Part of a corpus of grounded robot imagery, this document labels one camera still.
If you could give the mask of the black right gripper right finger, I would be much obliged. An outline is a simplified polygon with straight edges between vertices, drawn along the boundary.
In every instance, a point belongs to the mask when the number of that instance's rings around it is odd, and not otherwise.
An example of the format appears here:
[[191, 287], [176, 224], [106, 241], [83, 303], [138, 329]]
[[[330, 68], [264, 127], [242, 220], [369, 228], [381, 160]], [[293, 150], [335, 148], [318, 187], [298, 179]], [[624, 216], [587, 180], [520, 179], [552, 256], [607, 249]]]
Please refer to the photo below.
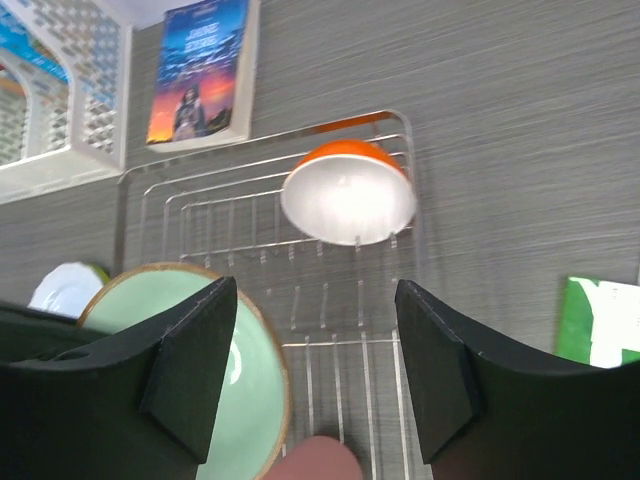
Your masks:
[[532, 348], [402, 280], [397, 325], [423, 462], [437, 479], [635, 479], [639, 366]]

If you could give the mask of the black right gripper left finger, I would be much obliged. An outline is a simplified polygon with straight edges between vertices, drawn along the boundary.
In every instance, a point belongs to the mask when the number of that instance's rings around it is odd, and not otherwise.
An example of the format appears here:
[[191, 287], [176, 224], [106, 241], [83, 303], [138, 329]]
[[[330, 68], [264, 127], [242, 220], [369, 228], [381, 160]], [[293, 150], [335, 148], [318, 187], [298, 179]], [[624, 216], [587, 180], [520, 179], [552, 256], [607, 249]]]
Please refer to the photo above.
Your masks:
[[225, 277], [114, 334], [1, 306], [5, 479], [192, 479], [209, 456], [236, 323]]

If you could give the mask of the mint green bowl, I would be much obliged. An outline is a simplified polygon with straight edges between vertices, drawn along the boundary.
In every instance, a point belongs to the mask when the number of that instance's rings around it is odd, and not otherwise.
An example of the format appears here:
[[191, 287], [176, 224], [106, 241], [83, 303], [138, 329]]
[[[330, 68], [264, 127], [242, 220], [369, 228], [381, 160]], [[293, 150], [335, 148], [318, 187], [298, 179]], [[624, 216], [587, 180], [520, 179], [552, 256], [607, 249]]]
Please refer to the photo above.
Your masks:
[[[159, 262], [107, 283], [80, 315], [81, 327], [117, 333], [177, 305], [218, 274], [201, 266]], [[230, 346], [209, 457], [200, 479], [261, 479], [277, 459], [291, 418], [289, 372], [271, 324], [237, 294]]]

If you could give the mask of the lime green plate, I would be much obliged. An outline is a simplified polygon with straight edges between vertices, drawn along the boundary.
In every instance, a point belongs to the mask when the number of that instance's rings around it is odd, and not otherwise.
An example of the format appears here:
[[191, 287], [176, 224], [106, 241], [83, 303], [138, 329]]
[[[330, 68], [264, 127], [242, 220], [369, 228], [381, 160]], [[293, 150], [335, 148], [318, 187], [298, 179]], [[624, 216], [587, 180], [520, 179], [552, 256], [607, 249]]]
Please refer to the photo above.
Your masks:
[[93, 272], [98, 276], [98, 278], [101, 280], [102, 284], [106, 284], [110, 281], [109, 274], [104, 269], [93, 264], [91, 264], [90, 267], [93, 270]]

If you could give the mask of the light blue plate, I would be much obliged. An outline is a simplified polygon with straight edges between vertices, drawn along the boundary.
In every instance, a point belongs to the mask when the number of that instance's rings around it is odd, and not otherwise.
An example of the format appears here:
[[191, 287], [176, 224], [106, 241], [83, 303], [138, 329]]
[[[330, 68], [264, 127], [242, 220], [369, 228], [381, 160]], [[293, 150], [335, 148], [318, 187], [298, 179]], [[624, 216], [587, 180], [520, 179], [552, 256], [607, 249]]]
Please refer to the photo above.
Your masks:
[[83, 262], [67, 262], [49, 272], [35, 288], [28, 307], [77, 320], [107, 284]]

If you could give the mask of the pink plastic cup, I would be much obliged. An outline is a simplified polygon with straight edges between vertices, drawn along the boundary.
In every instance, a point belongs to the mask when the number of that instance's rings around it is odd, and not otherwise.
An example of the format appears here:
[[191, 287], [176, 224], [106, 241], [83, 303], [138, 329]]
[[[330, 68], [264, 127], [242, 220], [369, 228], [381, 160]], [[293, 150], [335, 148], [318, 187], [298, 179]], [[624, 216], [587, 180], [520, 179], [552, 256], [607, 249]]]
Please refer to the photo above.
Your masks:
[[335, 438], [315, 435], [289, 451], [263, 479], [363, 480], [364, 473], [347, 446]]

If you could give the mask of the metal wire dish rack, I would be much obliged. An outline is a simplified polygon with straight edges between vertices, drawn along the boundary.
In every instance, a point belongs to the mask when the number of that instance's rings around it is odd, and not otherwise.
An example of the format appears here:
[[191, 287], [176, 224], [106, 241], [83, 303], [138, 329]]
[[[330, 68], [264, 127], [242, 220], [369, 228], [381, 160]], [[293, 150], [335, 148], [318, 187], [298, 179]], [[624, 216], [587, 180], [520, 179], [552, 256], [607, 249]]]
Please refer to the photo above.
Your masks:
[[282, 452], [325, 434], [356, 454], [368, 479], [426, 479], [394, 296], [419, 279], [419, 219], [372, 245], [331, 245], [297, 230], [282, 184], [311, 149], [355, 138], [415, 177], [408, 118], [379, 110], [128, 169], [117, 184], [112, 269], [162, 261], [236, 278], [273, 325], [289, 370], [292, 416]]

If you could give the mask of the white orange bowl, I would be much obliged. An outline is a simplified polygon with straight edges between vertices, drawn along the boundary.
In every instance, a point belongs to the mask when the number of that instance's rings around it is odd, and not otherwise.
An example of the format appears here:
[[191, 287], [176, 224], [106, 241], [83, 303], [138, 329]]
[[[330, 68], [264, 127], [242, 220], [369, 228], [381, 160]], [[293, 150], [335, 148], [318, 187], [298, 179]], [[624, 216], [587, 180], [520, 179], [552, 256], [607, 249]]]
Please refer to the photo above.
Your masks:
[[403, 230], [417, 209], [400, 163], [356, 139], [330, 141], [305, 155], [284, 180], [280, 204], [300, 232], [341, 246], [382, 242]]

